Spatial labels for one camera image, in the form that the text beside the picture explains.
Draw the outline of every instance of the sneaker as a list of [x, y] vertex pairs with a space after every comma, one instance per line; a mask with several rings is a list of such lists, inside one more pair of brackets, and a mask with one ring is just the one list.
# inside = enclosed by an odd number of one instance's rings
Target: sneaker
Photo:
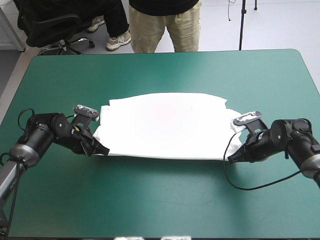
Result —
[[92, 19], [92, 25], [87, 28], [88, 33], [94, 33], [98, 30], [98, 27], [105, 23], [104, 16], [96, 16], [94, 19]]
[[117, 36], [117, 37], [107, 37], [106, 39], [106, 49], [109, 51], [117, 50], [120, 46], [130, 43], [131, 35], [129, 31]]

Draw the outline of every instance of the silver metal joint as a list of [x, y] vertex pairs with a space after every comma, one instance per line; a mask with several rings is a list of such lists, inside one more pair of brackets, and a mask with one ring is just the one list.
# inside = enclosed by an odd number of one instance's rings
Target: silver metal joint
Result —
[[305, 177], [313, 179], [314, 175], [318, 171], [320, 171], [320, 154], [316, 154], [307, 158], [300, 166], [300, 170], [304, 170], [304, 169], [315, 169], [315, 170], [306, 170], [302, 172], [302, 174]]

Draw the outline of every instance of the metal pole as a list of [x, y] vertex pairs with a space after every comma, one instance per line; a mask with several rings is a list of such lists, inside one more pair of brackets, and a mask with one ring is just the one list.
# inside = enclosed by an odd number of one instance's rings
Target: metal pole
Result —
[[242, 49], [242, 36], [243, 36], [243, 31], [244, 31], [244, 20], [245, 20], [246, 13], [247, 13], [246, 0], [242, 0], [239, 51], [241, 51], [241, 49]]

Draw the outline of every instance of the black cable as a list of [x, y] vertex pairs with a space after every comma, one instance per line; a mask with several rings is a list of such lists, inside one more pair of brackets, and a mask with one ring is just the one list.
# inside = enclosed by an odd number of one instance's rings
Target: black cable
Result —
[[231, 1], [231, 0], [227, 0], [228, 1], [228, 19], [229, 21], [231, 21], [230, 19], [230, 3], [234, 4], [236, 2], [236, 0]]
[[32, 111], [31, 117], [32, 117], [33, 115], [35, 115], [35, 111], [34, 111], [32, 108], [25, 108], [25, 109], [23, 109], [23, 110], [19, 113], [19, 115], [18, 115], [18, 126], [19, 126], [19, 128], [20, 128], [21, 130], [24, 131], [24, 133], [25, 133], [25, 138], [28, 137], [28, 132], [27, 132], [27, 130], [26, 130], [25, 128], [23, 128], [23, 127], [21, 126], [21, 124], [20, 124], [20, 117], [21, 117], [26, 111], [29, 111], [29, 110]]
[[264, 187], [268, 187], [268, 186], [270, 186], [270, 185], [277, 184], [277, 183], [280, 183], [280, 182], [282, 182], [282, 181], [288, 180], [288, 179], [290, 179], [290, 178], [292, 178], [292, 177], [294, 177], [294, 176], [296, 176], [296, 175], [298, 175], [298, 174], [300, 174], [300, 173], [302, 173], [302, 172], [304, 172], [304, 171], [319, 170], [318, 168], [306, 168], [306, 169], [304, 169], [304, 170], [296, 171], [295, 173], [293, 173], [293, 174], [291, 174], [291, 175], [289, 175], [289, 176], [286, 176], [286, 177], [284, 177], [284, 178], [281, 178], [281, 179], [279, 179], [279, 180], [276, 180], [276, 181], [273, 181], [273, 182], [270, 182], [270, 183], [267, 183], [267, 184], [264, 184], [264, 185], [261, 185], [261, 186], [256, 186], [256, 187], [245, 188], [245, 187], [237, 186], [237, 185], [233, 184], [233, 183], [231, 182], [231, 180], [228, 178], [227, 168], [226, 168], [226, 153], [227, 153], [227, 151], [228, 151], [228, 148], [229, 148], [229, 146], [230, 146], [230, 143], [231, 143], [232, 139], [234, 138], [234, 136], [235, 136], [236, 134], [237, 134], [237, 133], [235, 133], [235, 134], [230, 138], [229, 143], [228, 143], [228, 145], [226, 146], [226, 149], [225, 149], [224, 154], [223, 154], [223, 170], [224, 170], [225, 178], [226, 178], [226, 180], [227, 180], [234, 188], [236, 188], [236, 189], [245, 190], [245, 191], [252, 191], [252, 190], [262, 189], [262, 188], [264, 188]]
[[14, 185], [14, 193], [13, 193], [13, 197], [12, 197], [12, 204], [11, 204], [11, 209], [10, 209], [9, 221], [8, 221], [8, 226], [5, 231], [4, 240], [8, 240], [11, 223], [12, 223], [12, 219], [14, 216], [14, 210], [15, 210], [17, 192], [18, 192], [18, 185], [19, 185], [19, 179], [20, 179], [20, 163], [21, 163], [20, 161], [22, 162], [22, 158], [18, 158], [15, 160], [15, 162], [16, 162], [16, 166], [15, 166], [16, 183]]

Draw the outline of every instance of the black shirt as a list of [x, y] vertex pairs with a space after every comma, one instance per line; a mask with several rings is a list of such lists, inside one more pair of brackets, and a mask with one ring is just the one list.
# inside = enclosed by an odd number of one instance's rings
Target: black shirt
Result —
[[141, 13], [151, 16], [182, 14], [199, 0], [129, 0], [129, 4]]

